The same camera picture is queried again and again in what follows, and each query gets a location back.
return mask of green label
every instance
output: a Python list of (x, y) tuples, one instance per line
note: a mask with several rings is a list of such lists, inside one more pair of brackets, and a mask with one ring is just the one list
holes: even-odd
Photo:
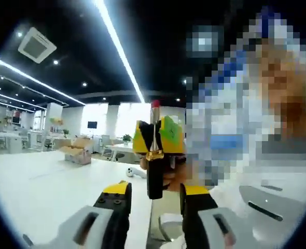
[(160, 128), (161, 137), (167, 139), (169, 142), (177, 145), (179, 143), (179, 134), (182, 132), (181, 127), (176, 124), (171, 117), (164, 117), (164, 129)]

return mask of ceiling vent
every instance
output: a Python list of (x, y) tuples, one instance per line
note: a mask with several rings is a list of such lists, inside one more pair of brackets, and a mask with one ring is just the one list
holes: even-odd
[(34, 27), (30, 28), (18, 48), (21, 54), (36, 63), (43, 61), (55, 50), (56, 46)]

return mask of black screen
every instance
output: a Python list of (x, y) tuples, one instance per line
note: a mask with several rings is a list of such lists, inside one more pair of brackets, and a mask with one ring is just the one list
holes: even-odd
[(19, 117), (12, 117), (12, 123), (19, 123)]
[(98, 125), (98, 122), (88, 121), (87, 122), (87, 128), (89, 129), (96, 129), (96, 126)]

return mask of bright window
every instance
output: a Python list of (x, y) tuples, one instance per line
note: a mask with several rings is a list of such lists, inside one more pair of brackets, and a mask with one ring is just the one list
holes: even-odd
[(149, 116), (149, 103), (121, 103), (117, 115), (116, 137), (122, 137), (125, 134), (133, 137), (137, 120), (149, 123)]
[[(82, 111), (80, 134), (82, 135), (104, 135), (106, 133), (106, 116), (108, 103), (88, 104)], [(89, 121), (98, 122), (96, 129), (87, 128)]]
[(33, 122), (33, 129), (40, 130), (40, 120), (41, 120), (41, 111), (37, 110), (34, 113), (34, 122)]

